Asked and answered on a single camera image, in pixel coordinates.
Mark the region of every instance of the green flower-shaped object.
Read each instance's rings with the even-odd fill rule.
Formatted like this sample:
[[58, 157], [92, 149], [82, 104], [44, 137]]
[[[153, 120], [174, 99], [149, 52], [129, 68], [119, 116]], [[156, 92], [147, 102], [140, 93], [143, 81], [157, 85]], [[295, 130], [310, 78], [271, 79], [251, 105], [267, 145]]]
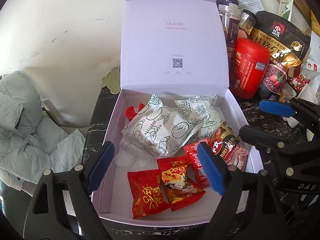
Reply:
[[114, 67], [106, 77], [102, 78], [101, 87], [108, 87], [114, 95], [120, 93], [120, 73], [119, 67]]

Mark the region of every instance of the strawberry image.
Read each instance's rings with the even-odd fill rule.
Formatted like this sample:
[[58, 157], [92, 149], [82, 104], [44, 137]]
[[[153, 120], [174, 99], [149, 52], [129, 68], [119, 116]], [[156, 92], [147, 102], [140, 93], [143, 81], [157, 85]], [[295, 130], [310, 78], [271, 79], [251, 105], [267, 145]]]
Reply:
[[276, 81], [278, 81], [278, 76], [277, 76], [277, 74], [273, 74], [273, 75], [271, 75], [271, 76], [269, 77], [269, 79], [270, 79], [270, 81], [272, 81], [272, 82], [276, 82]]
[[281, 86], [281, 83], [277, 80], [273, 85], [275, 86], [275, 88], [279, 88]]

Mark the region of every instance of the red lid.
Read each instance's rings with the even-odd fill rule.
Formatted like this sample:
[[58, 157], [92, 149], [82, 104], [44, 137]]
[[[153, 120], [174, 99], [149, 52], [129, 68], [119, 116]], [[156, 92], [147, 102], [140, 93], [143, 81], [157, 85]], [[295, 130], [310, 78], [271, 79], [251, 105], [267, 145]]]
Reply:
[[255, 41], [240, 38], [237, 41], [236, 50], [245, 51], [247, 54], [260, 59], [269, 59], [270, 52], [267, 48]]

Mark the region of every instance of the white wall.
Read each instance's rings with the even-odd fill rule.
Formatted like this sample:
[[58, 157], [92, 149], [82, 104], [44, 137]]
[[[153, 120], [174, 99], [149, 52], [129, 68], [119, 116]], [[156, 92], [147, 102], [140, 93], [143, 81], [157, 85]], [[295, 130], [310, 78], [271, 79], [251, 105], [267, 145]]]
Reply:
[[[276, 0], [261, 1], [278, 13]], [[123, 12], [124, 0], [8, 0], [0, 11], [0, 74], [23, 71], [64, 125], [88, 126], [101, 78], [120, 63]], [[298, 15], [292, 22], [304, 30]]]

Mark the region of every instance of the red and gold package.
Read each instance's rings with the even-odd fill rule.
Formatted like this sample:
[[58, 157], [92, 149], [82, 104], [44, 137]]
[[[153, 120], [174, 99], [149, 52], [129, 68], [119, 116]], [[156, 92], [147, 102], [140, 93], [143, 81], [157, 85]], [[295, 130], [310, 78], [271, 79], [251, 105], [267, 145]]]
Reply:
[[163, 158], [157, 162], [172, 211], [187, 207], [204, 195], [205, 191], [201, 187], [187, 179], [190, 163], [187, 156]]
[[187, 144], [183, 147], [184, 152], [191, 163], [191, 168], [195, 173], [195, 180], [202, 188], [210, 186], [207, 175], [204, 173], [203, 167], [198, 159], [197, 148], [199, 143], [205, 142], [211, 148], [210, 138], [201, 139], [195, 143]]
[[223, 122], [211, 137], [212, 152], [220, 155], [227, 165], [235, 165], [244, 171], [248, 160], [248, 151], [239, 144], [232, 129]]
[[159, 170], [128, 172], [128, 180], [133, 196], [132, 218], [155, 215], [170, 207], [162, 197]]

